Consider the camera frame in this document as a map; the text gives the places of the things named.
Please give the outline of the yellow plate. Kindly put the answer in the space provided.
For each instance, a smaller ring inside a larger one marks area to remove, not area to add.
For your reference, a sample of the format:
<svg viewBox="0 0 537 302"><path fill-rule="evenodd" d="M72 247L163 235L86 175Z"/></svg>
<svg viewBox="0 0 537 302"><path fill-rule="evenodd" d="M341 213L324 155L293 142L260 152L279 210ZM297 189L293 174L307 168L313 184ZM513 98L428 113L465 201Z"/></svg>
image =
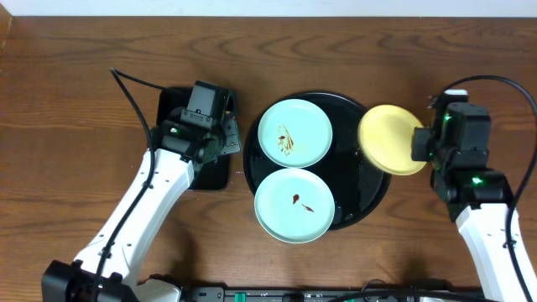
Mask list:
<svg viewBox="0 0 537 302"><path fill-rule="evenodd" d="M362 153L376 168L389 174L411 175L425 167L425 162L411 158L414 130L422 127L406 109L379 105L363 115L357 138Z"/></svg>

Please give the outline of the mint plate with sauce smear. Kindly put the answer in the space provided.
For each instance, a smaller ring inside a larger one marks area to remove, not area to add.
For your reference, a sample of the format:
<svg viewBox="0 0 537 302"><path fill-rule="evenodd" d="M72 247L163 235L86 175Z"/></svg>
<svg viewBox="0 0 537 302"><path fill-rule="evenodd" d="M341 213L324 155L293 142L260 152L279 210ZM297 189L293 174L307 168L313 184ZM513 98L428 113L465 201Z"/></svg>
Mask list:
<svg viewBox="0 0 537 302"><path fill-rule="evenodd" d="M333 131L320 107L295 98L267 109L259 121L257 135L270 160L286 168L306 168L328 153Z"/></svg>

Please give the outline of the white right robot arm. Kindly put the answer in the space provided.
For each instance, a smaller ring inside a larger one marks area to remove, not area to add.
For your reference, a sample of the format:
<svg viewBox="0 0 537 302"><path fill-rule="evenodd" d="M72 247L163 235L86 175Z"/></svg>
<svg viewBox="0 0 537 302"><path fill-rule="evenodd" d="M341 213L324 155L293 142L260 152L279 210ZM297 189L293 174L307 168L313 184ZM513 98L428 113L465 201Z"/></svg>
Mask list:
<svg viewBox="0 0 537 302"><path fill-rule="evenodd" d="M536 299L536 273L522 240L505 175L487 167L491 119L485 107L453 102L430 128L416 128L412 158L429 160L430 186L444 201L477 269L497 301Z"/></svg>

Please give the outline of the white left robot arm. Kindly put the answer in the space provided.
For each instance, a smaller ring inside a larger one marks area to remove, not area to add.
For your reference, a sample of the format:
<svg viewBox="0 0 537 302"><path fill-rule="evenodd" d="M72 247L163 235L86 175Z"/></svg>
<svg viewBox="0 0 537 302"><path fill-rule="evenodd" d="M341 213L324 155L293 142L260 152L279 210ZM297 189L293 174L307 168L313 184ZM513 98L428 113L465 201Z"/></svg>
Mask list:
<svg viewBox="0 0 537 302"><path fill-rule="evenodd" d="M178 301L166 277L140 282L143 261L180 196L205 165L241 149L237 121L202 127L163 120L146 132L148 150L129 189L102 229L71 264L53 261L41 279L45 301Z"/></svg>

